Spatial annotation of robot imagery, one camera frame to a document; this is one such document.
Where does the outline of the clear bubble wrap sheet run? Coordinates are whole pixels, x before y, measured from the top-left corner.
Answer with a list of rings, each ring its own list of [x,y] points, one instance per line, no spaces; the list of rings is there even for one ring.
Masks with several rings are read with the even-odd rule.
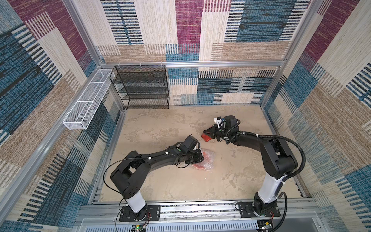
[[[208,165],[208,169],[205,171],[210,171],[214,167],[214,159],[215,159],[215,153],[208,149],[201,149],[202,154],[204,156],[203,163],[206,163]]]

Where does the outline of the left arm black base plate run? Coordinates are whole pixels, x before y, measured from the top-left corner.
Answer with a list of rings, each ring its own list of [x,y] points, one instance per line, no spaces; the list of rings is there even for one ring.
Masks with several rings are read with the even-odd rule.
[[[146,205],[138,213],[130,208],[130,206],[123,206],[121,209],[119,221],[120,222],[145,222],[145,221],[159,221],[161,212],[161,205]]]

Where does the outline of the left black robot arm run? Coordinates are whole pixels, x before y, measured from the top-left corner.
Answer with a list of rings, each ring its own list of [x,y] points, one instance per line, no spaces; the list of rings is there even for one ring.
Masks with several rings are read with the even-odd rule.
[[[200,149],[170,146],[151,154],[132,151],[111,173],[110,179],[129,205],[131,213],[140,220],[147,213],[147,203],[140,189],[151,171],[165,166],[177,166],[183,162],[188,166],[203,161],[204,157]]]

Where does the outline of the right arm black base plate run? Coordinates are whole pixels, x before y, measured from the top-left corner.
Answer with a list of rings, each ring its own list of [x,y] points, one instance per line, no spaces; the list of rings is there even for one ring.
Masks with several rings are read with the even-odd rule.
[[[277,218],[281,216],[277,201],[269,204],[259,201],[237,202],[235,209],[239,211],[241,218]]]

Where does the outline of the red tape dispenser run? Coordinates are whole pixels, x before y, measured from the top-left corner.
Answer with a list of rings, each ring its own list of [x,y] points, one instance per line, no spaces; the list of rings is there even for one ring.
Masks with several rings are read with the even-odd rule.
[[[208,142],[208,141],[214,139],[214,136],[212,134],[210,134],[209,132],[203,132],[201,137],[205,142]]]

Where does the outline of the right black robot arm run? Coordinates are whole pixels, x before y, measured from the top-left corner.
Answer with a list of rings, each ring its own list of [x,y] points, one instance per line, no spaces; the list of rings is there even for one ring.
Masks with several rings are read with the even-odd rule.
[[[264,214],[274,208],[282,186],[293,176],[298,167],[298,162],[287,144],[288,138],[222,129],[215,124],[203,131],[203,139],[225,141],[226,144],[260,152],[266,176],[262,187],[254,197],[253,208],[257,214]]]

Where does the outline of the aluminium mounting rail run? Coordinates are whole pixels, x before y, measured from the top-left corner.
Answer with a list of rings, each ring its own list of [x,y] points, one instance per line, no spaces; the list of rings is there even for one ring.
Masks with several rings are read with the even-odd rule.
[[[74,232],[256,232],[272,220],[276,227],[281,215],[255,217],[240,212],[239,200],[150,202],[159,205],[152,220],[129,221],[119,210],[119,203],[98,203],[82,206],[73,226]],[[286,218],[279,232],[329,232],[330,227],[314,199],[280,199],[278,210]]]

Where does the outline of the orange plastic bowl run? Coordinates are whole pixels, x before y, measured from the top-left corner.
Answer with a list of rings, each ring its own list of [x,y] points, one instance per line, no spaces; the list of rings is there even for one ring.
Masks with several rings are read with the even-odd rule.
[[[207,170],[208,169],[208,165],[206,163],[196,163],[196,164],[193,164],[193,167],[196,168],[196,169],[199,169],[199,170]]]

